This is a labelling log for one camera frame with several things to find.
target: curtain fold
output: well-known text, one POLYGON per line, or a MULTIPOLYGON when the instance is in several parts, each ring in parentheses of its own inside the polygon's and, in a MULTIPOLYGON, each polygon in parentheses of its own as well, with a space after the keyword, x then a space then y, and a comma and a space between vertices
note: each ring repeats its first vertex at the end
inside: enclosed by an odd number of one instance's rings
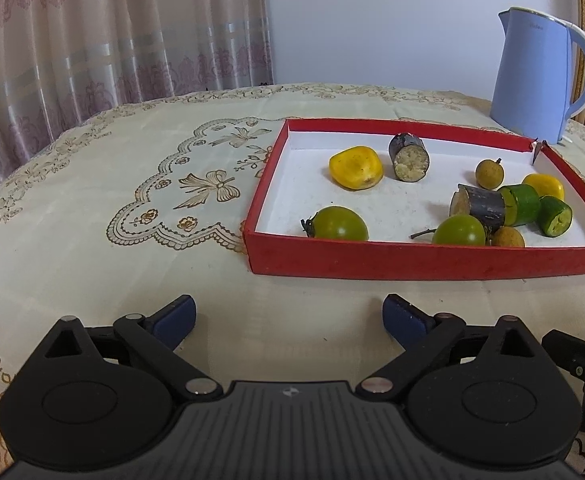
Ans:
POLYGON ((271 83, 264 0, 0 0, 0 182, 108 108, 271 83))

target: tablecloth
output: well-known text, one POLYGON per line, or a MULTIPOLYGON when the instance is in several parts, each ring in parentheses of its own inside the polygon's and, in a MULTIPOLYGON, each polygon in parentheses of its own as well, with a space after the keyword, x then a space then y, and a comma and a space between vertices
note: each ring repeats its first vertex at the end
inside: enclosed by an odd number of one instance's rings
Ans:
MULTIPOLYGON (((65 132, 0 186, 0 393, 60 316, 111 324, 181 294, 198 320, 177 352, 224 386, 360 381, 401 351, 381 323, 391 292, 471 324, 514 314, 536 336, 585 338, 585 276, 359 282, 248 268, 242 221, 285 118, 500 130, 489 106, 456 92, 300 84, 122 105, 65 132)), ((556 149, 585 179, 585 127, 570 121, 567 137, 556 149)), ((9 462, 0 437, 0 470, 9 462)), ((585 434, 569 462, 585 475, 585 434)))

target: table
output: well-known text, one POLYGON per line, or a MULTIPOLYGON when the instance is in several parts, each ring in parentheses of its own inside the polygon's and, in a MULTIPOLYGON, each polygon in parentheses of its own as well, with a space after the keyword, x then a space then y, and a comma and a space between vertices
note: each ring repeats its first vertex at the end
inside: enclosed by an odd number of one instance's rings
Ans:
MULTIPOLYGON (((65 132, 0 186, 0 392, 62 315, 111 324, 184 293, 198 322, 177 352, 224 386, 358 382, 401 351, 381 324, 391 292, 471 324, 515 314, 536 336, 585 338, 585 276, 356 282, 247 266, 242 220, 284 118, 500 129, 489 107, 456 92, 299 84, 122 105, 65 132)), ((571 121, 567 136, 557 150, 585 178, 585 127, 571 121)), ((585 472, 585 435, 569 460, 585 472)), ((0 470, 9 461, 0 439, 0 470)))

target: blue gripper pad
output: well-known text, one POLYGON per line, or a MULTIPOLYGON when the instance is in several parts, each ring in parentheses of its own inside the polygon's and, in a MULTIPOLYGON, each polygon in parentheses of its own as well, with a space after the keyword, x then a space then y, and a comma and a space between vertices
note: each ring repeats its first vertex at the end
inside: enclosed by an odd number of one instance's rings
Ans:
POLYGON ((383 326, 408 350, 435 327, 435 319, 397 294, 389 294, 381 308, 383 326))
POLYGON ((164 345, 174 350, 194 329, 196 319, 196 304, 191 296, 184 294, 146 318, 144 326, 164 345))

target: blue electric kettle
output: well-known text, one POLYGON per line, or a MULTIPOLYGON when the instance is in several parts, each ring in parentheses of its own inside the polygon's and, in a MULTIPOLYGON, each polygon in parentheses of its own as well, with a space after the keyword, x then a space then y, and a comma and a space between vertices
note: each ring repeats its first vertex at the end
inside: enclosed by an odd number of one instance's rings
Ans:
POLYGON ((532 139, 556 144, 569 118, 585 108, 585 89, 570 102, 572 44, 585 54, 585 32, 544 12, 511 7, 499 13, 506 41, 490 117, 532 139))

